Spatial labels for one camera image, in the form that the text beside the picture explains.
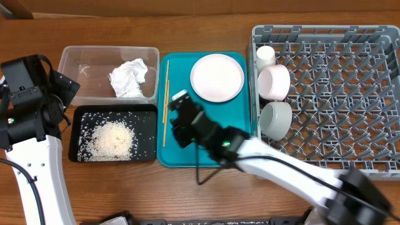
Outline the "wooden chopstick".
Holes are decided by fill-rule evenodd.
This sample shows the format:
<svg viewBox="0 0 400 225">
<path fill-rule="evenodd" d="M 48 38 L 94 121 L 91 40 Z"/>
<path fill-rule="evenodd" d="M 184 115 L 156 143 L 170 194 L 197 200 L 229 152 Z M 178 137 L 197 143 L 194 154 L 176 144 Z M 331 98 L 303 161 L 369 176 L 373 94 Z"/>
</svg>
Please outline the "wooden chopstick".
<svg viewBox="0 0 400 225">
<path fill-rule="evenodd" d="M 166 122 L 166 108 L 168 103 L 168 82 L 169 82 L 169 60 L 167 60 L 167 67 L 166 67 L 166 80 L 165 80 L 165 90 L 164 90 L 164 106 L 163 106 L 163 117 L 162 123 L 165 124 Z"/>
<path fill-rule="evenodd" d="M 170 87 L 169 82 L 168 82 L 168 94 L 167 94 L 168 102 L 167 102 L 167 108 L 166 108 L 166 112 L 167 112 L 166 113 L 166 122 L 164 124 L 164 132 L 163 132 L 163 147 L 166 146 L 166 130 L 167 130 L 167 126 L 168 126 L 168 104 L 169 104 L 169 87 Z"/>
</svg>

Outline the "white pink plate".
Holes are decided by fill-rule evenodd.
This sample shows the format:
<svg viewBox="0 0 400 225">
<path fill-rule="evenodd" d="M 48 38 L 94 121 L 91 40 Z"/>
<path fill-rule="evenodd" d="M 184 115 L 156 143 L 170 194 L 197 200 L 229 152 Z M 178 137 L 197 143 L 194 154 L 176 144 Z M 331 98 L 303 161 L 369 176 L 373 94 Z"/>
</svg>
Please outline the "white pink plate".
<svg viewBox="0 0 400 225">
<path fill-rule="evenodd" d="M 244 86 L 244 71 L 239 63 L 225 54 L 208 54 L 191 69 L 194 92 L 204 100 L 223 103 L 235 98 Z"/>
</svg>

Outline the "white grey bowl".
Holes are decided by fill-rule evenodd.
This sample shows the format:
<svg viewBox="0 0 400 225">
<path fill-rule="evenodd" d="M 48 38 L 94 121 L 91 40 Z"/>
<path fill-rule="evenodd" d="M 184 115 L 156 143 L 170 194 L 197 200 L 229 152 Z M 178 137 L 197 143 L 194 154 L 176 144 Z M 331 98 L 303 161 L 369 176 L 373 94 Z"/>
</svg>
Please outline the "white grey bowl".
<svg viewBox="0 0 400 225">
<path fill-rule="evenodd" d="M 283 139 L 291 126 L 292 115 L 292 109 L 288 103 L 269 102 L 260 114 L 261 132 L 276 141 Z"/>
</svg>

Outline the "pink bowl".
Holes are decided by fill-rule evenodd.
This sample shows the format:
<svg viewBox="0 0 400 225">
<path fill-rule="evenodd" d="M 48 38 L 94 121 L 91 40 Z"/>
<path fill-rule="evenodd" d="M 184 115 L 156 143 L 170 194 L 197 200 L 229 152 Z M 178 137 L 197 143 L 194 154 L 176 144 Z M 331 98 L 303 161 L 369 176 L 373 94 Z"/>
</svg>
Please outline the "pink bowl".
<svg viewBox="0 0 400 225">
<path fill-rule="evenodd" d="M 263 99 L 282 101 L 288 95 L 290 81 L 286 66 L 267 66 L 258 76 L 259 95 Z"/>
</svg>

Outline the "white paper cup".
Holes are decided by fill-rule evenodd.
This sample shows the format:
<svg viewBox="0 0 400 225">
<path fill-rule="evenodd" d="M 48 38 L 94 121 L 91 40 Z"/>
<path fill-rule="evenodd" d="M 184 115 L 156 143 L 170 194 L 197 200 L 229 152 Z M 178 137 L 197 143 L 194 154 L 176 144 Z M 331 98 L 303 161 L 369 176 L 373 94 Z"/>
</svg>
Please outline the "white paper cup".
<svg viewBox="0 0 400 225">
<path fill-rule="evenodd" d="M 260 73 L 264 68 L 276 64 L 275 50 L 271 46 L 261 46 L 256 51 L 256 68 Z"/>
</svg>

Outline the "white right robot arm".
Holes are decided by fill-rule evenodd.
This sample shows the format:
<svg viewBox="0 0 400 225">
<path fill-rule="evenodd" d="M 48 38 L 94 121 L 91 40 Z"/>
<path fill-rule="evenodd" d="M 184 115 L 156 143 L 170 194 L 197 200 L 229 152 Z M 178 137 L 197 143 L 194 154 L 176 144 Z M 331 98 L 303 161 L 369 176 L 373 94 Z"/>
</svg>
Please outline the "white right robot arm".
<svg viewBox="0 0 400 225">
<path fill-rule="evenodd" d="M 399 218 L 391 204 L 360 170 L 346 173 L 324 169 L 284 154 L 248 132 L 222 127 L 186 92 L 169 103 L 173 135 L 184 148 L 202 146 L 221 169 L 238 170 L 270 180 L 313 206 L 305 220 L 311 224 L 384 224 Z"/>
</svg>

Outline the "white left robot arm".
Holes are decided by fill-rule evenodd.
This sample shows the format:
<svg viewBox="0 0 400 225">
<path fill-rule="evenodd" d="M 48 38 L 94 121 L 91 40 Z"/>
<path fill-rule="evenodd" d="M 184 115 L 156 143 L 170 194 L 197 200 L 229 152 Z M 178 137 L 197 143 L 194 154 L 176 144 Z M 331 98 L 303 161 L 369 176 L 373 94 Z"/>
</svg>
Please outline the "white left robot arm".
<svg viewBox="0 0 400 225">
<path fill-rule="evenodd" d="M 27 224 L 75 224 L 59 125 L 80 85 L 35 54 L 1 63 L 1 162 L 14 171 Z"/>
</svg>

